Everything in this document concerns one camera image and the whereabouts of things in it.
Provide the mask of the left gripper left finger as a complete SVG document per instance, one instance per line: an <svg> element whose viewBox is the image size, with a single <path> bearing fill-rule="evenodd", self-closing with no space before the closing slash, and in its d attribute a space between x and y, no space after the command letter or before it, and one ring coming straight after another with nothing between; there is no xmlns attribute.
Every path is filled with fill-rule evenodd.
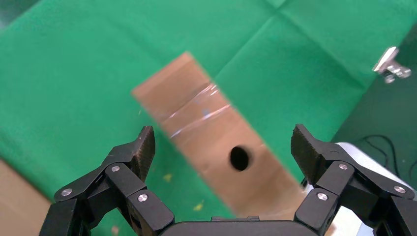
<svg viewBox="0 0 417 236"><path fill-rule="evenodd" d="M40 235L89 236L114 209L135 234L160 235L175 217L146 186L154 155L154 129L144 126L134 141L113 147L99 167L55 193Z"/></svg>

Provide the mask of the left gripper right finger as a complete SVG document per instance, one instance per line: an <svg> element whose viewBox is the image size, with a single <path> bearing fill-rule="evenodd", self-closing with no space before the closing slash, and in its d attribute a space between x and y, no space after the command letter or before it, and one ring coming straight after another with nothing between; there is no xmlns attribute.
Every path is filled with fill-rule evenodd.
<svg viewBox="0 0 417 236"><path fill-rule="evenodd" d="M417 203L409 187L357 163L340 145L316 139L302 124L291 137L291 154L313 189L294 220L322 236L341 207L376 236L414 236Z"/></svg>

